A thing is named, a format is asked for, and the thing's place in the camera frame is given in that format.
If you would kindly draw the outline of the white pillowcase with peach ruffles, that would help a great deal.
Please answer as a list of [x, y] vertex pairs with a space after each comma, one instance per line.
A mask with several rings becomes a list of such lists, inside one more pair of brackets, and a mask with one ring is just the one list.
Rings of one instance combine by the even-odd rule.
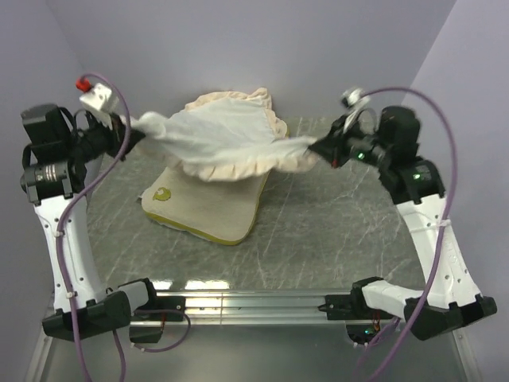
[[145, 135], [137, 152], [202, 181], [306, 172], [319, 160], [309, 150], [316, 138], [288, 135], [267, 88], [211, 92], [170, 117], [147, 111], [131, 126]]

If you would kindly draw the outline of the cream pillow with yellow edge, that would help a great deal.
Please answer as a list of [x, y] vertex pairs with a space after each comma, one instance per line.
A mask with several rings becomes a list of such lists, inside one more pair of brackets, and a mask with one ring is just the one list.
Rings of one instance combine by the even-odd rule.
[[250, 234], [268, 176], [202, 181], [165, 168], [140, 196], [150, 219], [204, 240], [234, 246]]

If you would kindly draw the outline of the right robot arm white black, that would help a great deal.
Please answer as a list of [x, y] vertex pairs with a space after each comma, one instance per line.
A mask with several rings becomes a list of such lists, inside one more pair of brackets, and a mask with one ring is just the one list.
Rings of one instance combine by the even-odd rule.
[[451, 224], [444, 218], [447, 194], [437, 167], [418, 154], [421, 124], [407, 107], [383, 109], [378, 127], [362, 131], [356, 113], [332, 123], [310, 146], [332, 167], [356, 160], [379, 171], [379, 181], [403, 218], [418, 255], [428, 292], [396, 286], [374, 276], [352, 284], [349, 296], [328, 295], [320, 310], [328, 319], [412, 320], [424, 341], [496, 314], [495, 299], [482, 294], [468, 272]]

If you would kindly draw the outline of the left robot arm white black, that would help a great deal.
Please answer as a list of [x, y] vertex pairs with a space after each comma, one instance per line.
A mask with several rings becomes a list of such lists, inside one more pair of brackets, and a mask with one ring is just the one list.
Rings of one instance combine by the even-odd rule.
[[87, 163], [121, 153], [126, 127], [118, 115], [113, 127], [91, 113], [81, 130], [71, 113], [54, 103], [21, 113], [30, 143], [23, 150], [21, 187], [41, 222], [54, 280], [54, 314], [43, 319], [49, 337], [86, 339], [130, 324], [133, 313], [155, 318], [160, 300], [148, 279], [108, 290], [100, 281], [87, 231]]

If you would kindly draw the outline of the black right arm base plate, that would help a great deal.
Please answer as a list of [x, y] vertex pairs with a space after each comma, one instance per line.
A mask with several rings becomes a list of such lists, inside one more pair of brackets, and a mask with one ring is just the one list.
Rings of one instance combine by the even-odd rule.
[[348, 339], [354, 346], [368, 346], [382, 329], [382, 323], [393, 319], [381, 310], [355, 308], [349, 294], [327, 294], [317, 309], [328, 321], [345, 322]]

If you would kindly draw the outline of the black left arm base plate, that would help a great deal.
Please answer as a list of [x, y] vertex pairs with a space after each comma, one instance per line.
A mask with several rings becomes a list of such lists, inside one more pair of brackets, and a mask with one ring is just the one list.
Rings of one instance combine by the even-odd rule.
[[135, 344], [157, 344], [169, 324], [184, 323], [186, 298], [157, 296], [153, 302], [136, 309], [129, 326], [130, 341]]

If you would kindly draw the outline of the aluminium mounting rail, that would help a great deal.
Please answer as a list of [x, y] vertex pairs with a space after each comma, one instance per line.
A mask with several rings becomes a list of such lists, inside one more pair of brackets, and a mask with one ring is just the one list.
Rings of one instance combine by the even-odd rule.
[[[365, 279], [354, 283], [349, 293], [355, 308], [381, 310], [405, 322], [414, 320], [415, 337], [425, 340], [470, 325], [496, 313], [495, 300], [479, 293], [466, 300], [444, 300], [421, 290], [410, 290], [382, 279]], [[71, 340], [78, 329], [82, 338], [92, 337], [130, 324], [137, 308], [153, 302], [157, 296], [186, 298], [184, 317], [190, 314], [221, 321], [239, 319], [283, 323], [301, 320], [320, 312], [324, 296], [280, 293], [158, 292], [148, 279], [104, 291], [95, 298], [78, 293], [62, 294], [55, 313], [43, 319], [42, 326], [50, 337]]]

